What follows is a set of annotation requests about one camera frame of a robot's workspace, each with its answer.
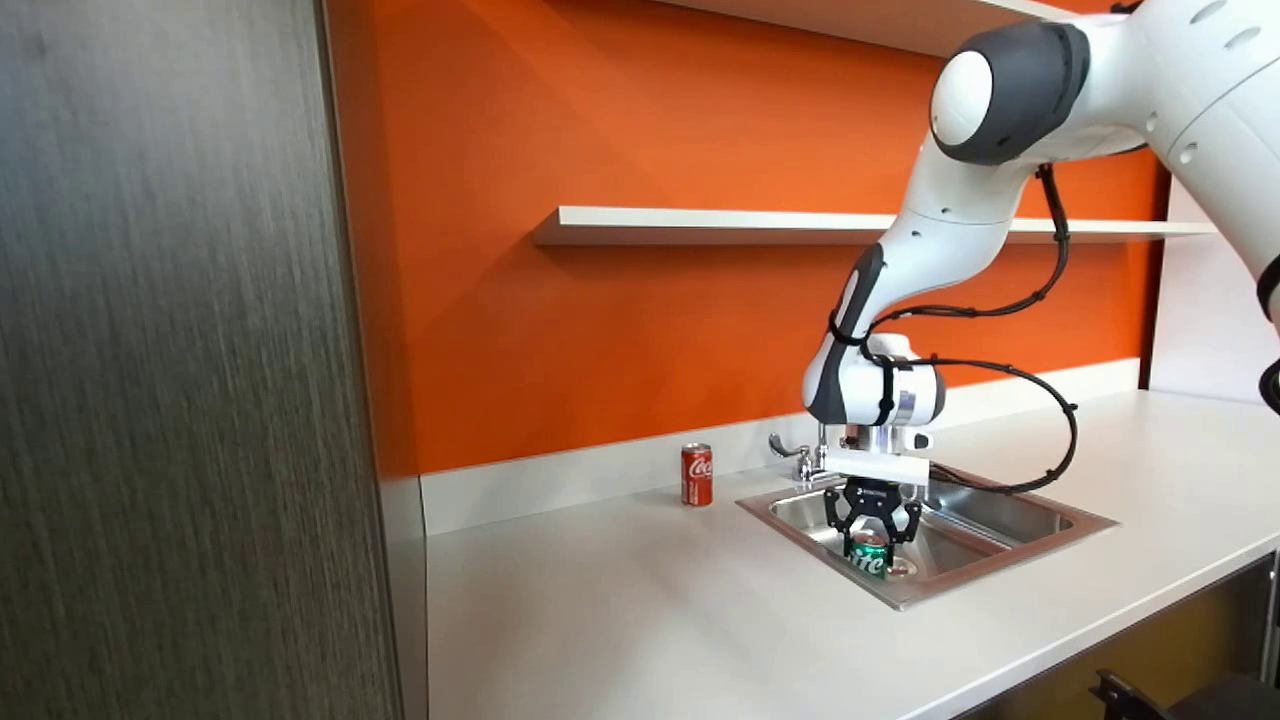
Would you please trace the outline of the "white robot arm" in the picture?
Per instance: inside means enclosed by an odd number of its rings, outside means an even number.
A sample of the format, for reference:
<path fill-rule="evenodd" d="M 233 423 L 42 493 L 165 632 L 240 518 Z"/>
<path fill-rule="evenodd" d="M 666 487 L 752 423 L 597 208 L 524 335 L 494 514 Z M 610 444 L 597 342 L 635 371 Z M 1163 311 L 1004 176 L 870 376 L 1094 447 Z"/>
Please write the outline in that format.
<path fill-rule="evenodd" d="M 904 208 L 851 267 L 805 371 L 823 428 L 830 522 L 855 554 L 921 526 L 928 462 L 904 447 L 942 414 L 942 376 L 887 333 L 935 288 L 986 270 L 1030 182 L 1059 160 L 1149 146 L 1258 280 L 1280 290 L 1280 0 L 1140 0 L 974 36 L 932 87 Z"/>

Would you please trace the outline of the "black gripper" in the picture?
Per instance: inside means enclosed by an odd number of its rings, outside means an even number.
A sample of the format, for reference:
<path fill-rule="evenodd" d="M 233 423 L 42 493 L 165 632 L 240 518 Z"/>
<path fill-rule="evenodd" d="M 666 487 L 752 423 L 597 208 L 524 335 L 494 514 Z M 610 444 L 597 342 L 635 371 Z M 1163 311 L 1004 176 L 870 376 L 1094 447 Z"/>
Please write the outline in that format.
<path fill-rule="evenodd" d="M 887 481 L 845 481 L 842 487 L 823 493 L 823 522 L 850 539 L 850 526 L 873 514 L 887 533 L 901 533 L 901 543 L 915 543 L 924 522 L 924 504 L 910 498 L 901 482 Z"/>

